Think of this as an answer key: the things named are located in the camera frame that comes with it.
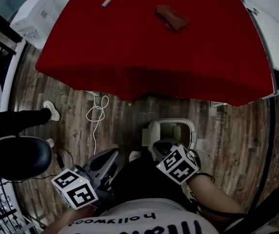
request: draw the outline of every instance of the wooden floor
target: wooden floor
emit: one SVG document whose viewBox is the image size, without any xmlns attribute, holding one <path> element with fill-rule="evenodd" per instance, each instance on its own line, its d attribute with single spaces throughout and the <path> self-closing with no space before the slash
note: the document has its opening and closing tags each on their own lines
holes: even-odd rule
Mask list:
<svg viewBox="0 0 279 234">
<path fill-rule="evenodd" d="M 29 47 L 17 76 L 12 110 L 41 109 L 43 101 L 52 101 L 61 114 L 60 122 L 27 129 L 24 133 L 44 139 L 53 138 L 56 148 L 72 153 L 74 162 L 83 165 L 93 155 L 94 123 L 85 114 L 93 106 L 87 92 L 74 91 L 63 83 L 34 70 L 40 52 Z M 146 96 L 121 101 L 108 95 L 106 118 L 96 131 L 99 152 L 121 146 L 134 150 L 141 144 L 141 131 L 157 118 L 181 117 L 191 120 L 197 132 L 196 150 L 203 170 L 216 177 L 216 184 L 248 210 L 262 174 L 269 133 L 269 103 L 259 100 L 242 106 L 209 107 L 206 101 Z M 93 118 L 99 112 L 93 111 Z M 62 152 L 65 165 L 71 157 Z M 42 177 L 58 174 L 55 157 Z M 66 206 L 54 191 L 50 179 L 30 179 L 16 185 L 23 211 L 44 225 L 52 223 Z"/>
</svg>

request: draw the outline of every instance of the forearm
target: forearm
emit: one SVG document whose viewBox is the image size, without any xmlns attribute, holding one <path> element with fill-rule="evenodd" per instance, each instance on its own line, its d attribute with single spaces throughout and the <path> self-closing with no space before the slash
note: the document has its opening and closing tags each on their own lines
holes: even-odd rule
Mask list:
<svg viewBox="0 0 279 234">
<path fill-rule="evenodd" d="M 231 197 L 217 188 L 214 183 L 205 175 L 196 175 L 187 181 L 195 199 L 202 205 L 224 213 L 243 213 L 240 205 Z M 222 230 L 229 225 L 233 219 L 220 217 L 202 210 L 204 216 L 217 229 Z"/>
<path fill-rule="evenodd" d="M 57 234 L 68 224 L 82 218 L 91 217 L 94 211 L 95 208 L 90 205 L 83 207 L 79 210 L 74 210 L 70 208 L 63 214 L 63 216 L 59 220 L 48 226 L 42 234 Z"/>
</svg>

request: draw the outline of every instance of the black pants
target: black pants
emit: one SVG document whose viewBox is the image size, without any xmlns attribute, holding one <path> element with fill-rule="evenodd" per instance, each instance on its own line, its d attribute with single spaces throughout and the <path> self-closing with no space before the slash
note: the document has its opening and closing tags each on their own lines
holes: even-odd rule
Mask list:
<svg viewBox="0 0 279 234">
<path fill-rule="evenodd" d="M 116 195 L 115 205 L 142 198 L 170 199 L 187 211 L 196 208 L 183 193 L 182 187 L 156 168 L 151 154 L 128 163 L 114 178 L 111 187 Z"/>
<path fill-rule="evenodd" d="M 43 108 L 36 111 L 2 112 L 0 113 L 0 138 L 17 135 L 21 131 L 47 123 L 51 118 L 51 111 Z"/>
</svg>

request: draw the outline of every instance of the brown cloth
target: brown cloth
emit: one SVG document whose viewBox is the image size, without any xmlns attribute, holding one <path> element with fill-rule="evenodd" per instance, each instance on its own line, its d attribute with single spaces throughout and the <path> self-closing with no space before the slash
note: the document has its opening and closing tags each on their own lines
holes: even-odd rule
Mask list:
<svg viewBox="0 0 279 234">
<path fill-rule="evenodd" d="M 165 27 L 171 31 L 177 32 L 189 23 L 189 18 L 179 15 L 169 5 L 157 5 L 156 13 L 163 18 Z"/>
</svg>

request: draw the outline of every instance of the white cube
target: white cube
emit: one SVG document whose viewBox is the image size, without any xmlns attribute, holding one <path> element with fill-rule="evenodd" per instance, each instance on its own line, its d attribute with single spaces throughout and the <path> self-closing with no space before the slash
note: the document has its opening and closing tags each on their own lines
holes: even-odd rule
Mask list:
<svg viewBox="0 0 279 234">
<path fill-rule="evenodd" d="M 157 168 L 181 185 L 199 170 L 194 157 L 195 154 L 182 145 L 173 145 L 170 154 L 157 165 Z"/>
<path fill-rule="evenodd" d="M 98 200 L 91 183 L 69 169 L 54 177 L 52 184 L 62 199 L 76 210 Z"/>
</svg>

